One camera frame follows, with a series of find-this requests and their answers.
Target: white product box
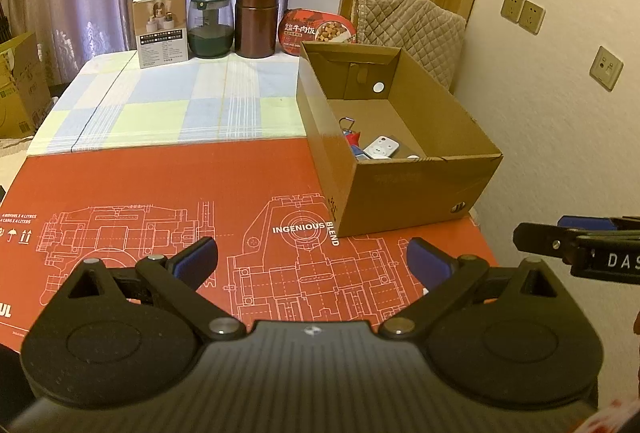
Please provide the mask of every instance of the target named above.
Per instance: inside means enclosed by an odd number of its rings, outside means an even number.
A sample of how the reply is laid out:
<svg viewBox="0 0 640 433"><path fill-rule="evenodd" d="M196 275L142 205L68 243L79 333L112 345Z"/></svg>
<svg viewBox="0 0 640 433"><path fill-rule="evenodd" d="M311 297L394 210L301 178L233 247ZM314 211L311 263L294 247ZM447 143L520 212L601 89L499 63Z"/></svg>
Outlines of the white product box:
<svg viewBox="0 0 640 433"><path fill-rule="evenodd" d="M133 0L140 68L187 61L187 0Z"/></svg>

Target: green glass jar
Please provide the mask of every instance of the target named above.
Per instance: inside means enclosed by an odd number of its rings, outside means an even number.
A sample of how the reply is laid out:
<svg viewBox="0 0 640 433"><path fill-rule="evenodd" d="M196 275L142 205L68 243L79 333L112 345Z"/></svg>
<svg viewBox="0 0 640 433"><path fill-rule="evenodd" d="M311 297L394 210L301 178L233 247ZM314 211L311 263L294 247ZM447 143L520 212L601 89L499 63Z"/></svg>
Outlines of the green glass jar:
<svg viewBox="0 0 640 433"><path fill-rule="evenodd" d="M234 42L231 0L191 0L187 41L191 52L201 58L227 54Z"/></svg>

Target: metal rivet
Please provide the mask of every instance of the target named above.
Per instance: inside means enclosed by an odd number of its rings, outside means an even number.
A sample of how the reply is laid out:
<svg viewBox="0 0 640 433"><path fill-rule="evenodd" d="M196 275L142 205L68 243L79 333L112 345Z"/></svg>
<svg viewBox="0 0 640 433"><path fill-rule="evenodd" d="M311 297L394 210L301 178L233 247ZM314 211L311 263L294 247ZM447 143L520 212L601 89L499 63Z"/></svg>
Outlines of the metal rivet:
<svg viewBox="0 0 640 433"><path fill-rule="evenodd" d="M408 318L390 318L383 323L383 327L392 334L408 334L415 329L415 323Z"/></svg>
<svg viewBox="0 0 640 433"><path fill-rule="evenodd" d="M240 321L235 318L216 318L209 323L209 330L214 334L234 334L240 328Z"/></svg>

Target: metal clip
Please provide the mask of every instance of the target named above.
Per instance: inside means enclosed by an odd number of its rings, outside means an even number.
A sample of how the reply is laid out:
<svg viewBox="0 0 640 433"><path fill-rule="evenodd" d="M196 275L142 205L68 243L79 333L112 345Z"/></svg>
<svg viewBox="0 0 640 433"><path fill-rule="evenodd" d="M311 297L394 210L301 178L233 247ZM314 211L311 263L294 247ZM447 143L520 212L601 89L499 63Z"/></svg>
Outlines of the metal clip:
<svg viewBox="0 0 640 433"><path fill-rule="evenodd" d="M351 124L347 128L345 128L344 126L342 126L342 121L349 121ZM342 130L343 133L350 134L351 128L353 128L353 124L355 122L356 121L351 118L341 118L341 120L338 121L338 124L340 124L340 129Z"/></svg>

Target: red object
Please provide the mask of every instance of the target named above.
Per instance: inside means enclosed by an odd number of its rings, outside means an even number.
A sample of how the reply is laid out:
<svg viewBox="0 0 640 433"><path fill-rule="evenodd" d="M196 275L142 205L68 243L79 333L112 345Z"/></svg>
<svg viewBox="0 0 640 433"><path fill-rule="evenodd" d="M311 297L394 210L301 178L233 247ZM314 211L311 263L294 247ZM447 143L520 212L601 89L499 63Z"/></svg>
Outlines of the red object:
<svg viewBox="0 0 640 433"><path fill-rule="evenodd" d="M347 142L352 146L360 147L360 143L358 142L360 140L359 132L348 132L344 134L344 137L345 139L347 139Z"/></svg>
<svg viewBox="0 0 640 433"><path fill-rule="evenodd" d="M353 23L346 18L318 10L288 10L278 26L283 51L294 56L300 55L303 41L353 42L355 34Z"/></svg>
<svg viewBox="0 0 640 433"><path fill-rule="evenodd" d="M207 235L220 258L198 292L247 326L379 324L422 295L404 260L413 236L494 263L469 218L358 238L335 238L331 225L306 139L28 157L2 202L0 342L20 348L82 259L132 267Z"/></svg>

